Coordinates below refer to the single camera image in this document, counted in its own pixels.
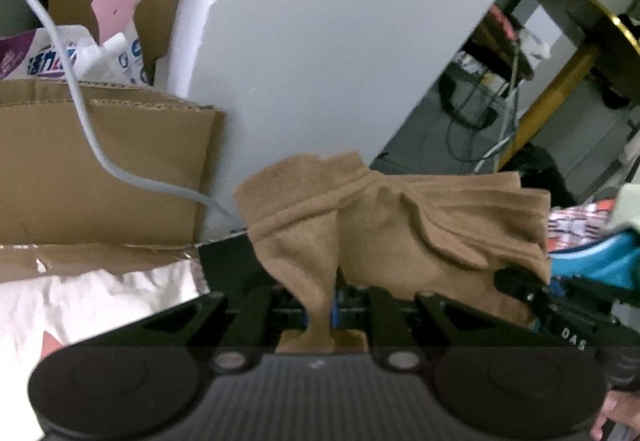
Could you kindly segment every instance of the floor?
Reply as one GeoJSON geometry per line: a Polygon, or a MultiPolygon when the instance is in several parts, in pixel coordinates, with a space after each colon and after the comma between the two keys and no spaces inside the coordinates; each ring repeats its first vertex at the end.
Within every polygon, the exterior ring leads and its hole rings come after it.
{"type": "MultiPolygon", "coordinates": [[[[475,90],[470,101],[462,108],[466,119],[478,121],[487,106],[493,103],[499,114],[504,111],[504,100],[492,101],[492,94],[470,74],[455,65],[446,71],[456,83],[452,103],[460,106],[475,90]]],[[[502,118],[488,129],[475,134],[473,131],[452,122],[440,105],[437,82],[405,120],[398,133],[386,145],[384,154],[376,159],[372,168],[385,174],[470,174],[476,164],[456,160],[447,150],[447,129],[450,128],[452,153],[459,159],[482,157],[496,142],[502,118]]],[[[485,164],[482,172],[491,171],[492,162],[485,164]]]]}
{"type": "Polygon", "coordinates": [[[640,108],[607,108],[595,83],[583,81],[531,140],[558,163],[578,201],[593,195],[638,127],[640,108]]]}

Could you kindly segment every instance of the black cable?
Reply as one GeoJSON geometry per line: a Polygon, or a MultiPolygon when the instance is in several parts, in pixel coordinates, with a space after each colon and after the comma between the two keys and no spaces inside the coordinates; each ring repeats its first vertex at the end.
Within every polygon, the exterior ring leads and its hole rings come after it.
{"type": "Polygon", "coordinates": [[[633,165],[631,166],[631,170],[625,177],[625,183],[632,183],[636,178],[636,174],[638,173],[638,169],[640,169],[640,156],[636,158],[633,165]]]}
{"type": "MultiPolygon", "coordinates": [[[[492,104],[494,104],[495,100],[497,100],[498,98],[500,98],[502,96],[501,92],[497,92],[495,93],[487,102],[484,111],[482,111],[482,115],[480,116],[479,121],[485,121],[487,116],[489,115],[489,111],[491,110],[492,104]]],[[[466,150],[468,151],[467,156],[470,157],[471,154],[474,153],[475,150],[475,145],[476,145],[476,138],[478,138],[478,135],[480,134],[481,130],[484,129],[479,129],[479,128],[475,128],[473,129],[473,131],[471,132],[471,136],[469,137],[469,144],[468,147],[466,147],[466,150]]]]}
{"type": "MultiPolygon", "coordinates": [[[[465,106],[465,104],[468,103],[468,101],[471,99],[471,96],[473,94],[474,94],[474,91],[471,92],[471,94],[467,97],[467,99],[465,100],[465,103],[460,105],[460,107],[458,108],[458,111],[462,110],[462,108],[465,106]]],[[[498,98],[498,96],[500,96],[500,94],[494,94],[492,96],[490,104],[494,103],[494,101],[498,98]]],[[[511,134],[511,137],[513,137],[513,134],[515,134],[516,126],[517,126],[517,110],[516,110],[515,107],[518,106],[518,102],[520,100],[520,88],[519,87],[516,87],[515,96],[516,96],[516,105],[514,106],[513,114],[511,114],[511,129],[510,129],[510,132],[507,133],[507,135],[511,134]]],[[[496,157],[497,155],[500,155],[502,153],[502,151],[504,150],[504,148],[509,144],[509,141],[506,141],[505,144],[502,147],[500,147],[498,150],[496,150],[494,153],[492,153],[492,154],[490,154],[488,156],[482,156],[482,157],[479,157],[479,158],[466,158],[466,159],[460,158],[453,152],[453,147],[451,145],[451,130],[452,130],[454,124],[455,124],[455,121],[453,119],[451,119],[449,121],[449,125],[447,125],[447,132],[446,132],[445,142],[446,142],[446,145],[447,145],[447,152],[449,153],[449,155],[453,159],[455,159],[459,163],[478,163],[479,161],[482,161],[482,160],[492,159],[492,158],[496,157]]]]}
{"type": "MultiPolygon", "coordinates": [[[[475,83],[474,87],[471,89],[471,92],[469,93],[469,95],[465,98],[465,101],[463,101],[462,104],[458,108],[456,108],[454,110],[455,114],[459,113],[463,108],[465,108],[466,104],[469,103],[469,101],[471,101],[471,98],[476,93],[476,90],[478,90],[478,87],[482,82],[482,78],[483,78],[483,76],[480,76],[479,80],[475,83]]],[[[451,114],[449,114],[449,118],[450,118],[450,121],[449,121],[449,127],[447,128],[447,132],[450,132],[450,126],[451,126],[452,123],[455,122],[455,119],[452,117],[451,114]]],[[[422,158],[424,156],[424,148],[427,145],[427,140],[428,139],[429,139],[429,133],[427,132],[427,133],[425,133],[424,138],[422,139],[422,144],[420,145],[420,153],[418,155],[418,164],[420,166],[422,166],[422,158]]]]}
{"type": "MultiPolygon", "coordinates": [[[[481,82],[482,76],[478,76],[476,87],[481,82]]],[[[492,108],[490,108],[489,111],[485,111],[485,116],[481,121],[470,121],[469,119],[466,119],[466,117],[463,116],[463,114],[452,103],[452,97],[456,92],[456,81],[446,73],[438,80],[438,92],[440,94],[440,105],[442,106],[444,113],[450,118],[456,120],[456,123],[465,128],[470,128],[472,130],[484,130],[489,128],[494,124],[495,120],[498,119],[497,111],[492,108]]]]}

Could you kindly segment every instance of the table leg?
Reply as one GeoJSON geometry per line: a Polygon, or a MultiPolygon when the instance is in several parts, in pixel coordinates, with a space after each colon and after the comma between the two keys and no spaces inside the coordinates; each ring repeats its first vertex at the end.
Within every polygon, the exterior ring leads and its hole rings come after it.
{"type": "Polygon", "coordinates": [[[552,114],[560,108],[569,94],[591,71],[599,55],[600,48],[597,44],[585,42],[578,48],[569,63],[562,68],[562,71],[558,73],[553,82],[540,94],[540,97],[520,120],[515,139],[500,158],[500,168],[531,140],[552,114]]]}

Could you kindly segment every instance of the plastic packaging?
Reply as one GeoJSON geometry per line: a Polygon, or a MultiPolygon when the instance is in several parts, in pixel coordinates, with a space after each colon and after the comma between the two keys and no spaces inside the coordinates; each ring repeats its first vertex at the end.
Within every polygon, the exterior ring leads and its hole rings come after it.
{"type": "Polygon", "coordinates": [[[520,47],[522,52],[535,58],[536,60],[548,60],[551,58],[551,47],[548,43],[541,40],[536,34],[532,33],[526,27],[523,27],[519,33],[520,47]]]}
{"type": "MultiPolygon", "coordinates": [[[[79,80],[148,84],[140,38],[133,21],[133,12],[139,2],[94,0],[92,7],[98,19],[100,45],[84,26],[58,27],[79,80]]],[[[46,29],[0,38],[0,80],[25,78],[65,79],[64,68],[46,29]]]]}

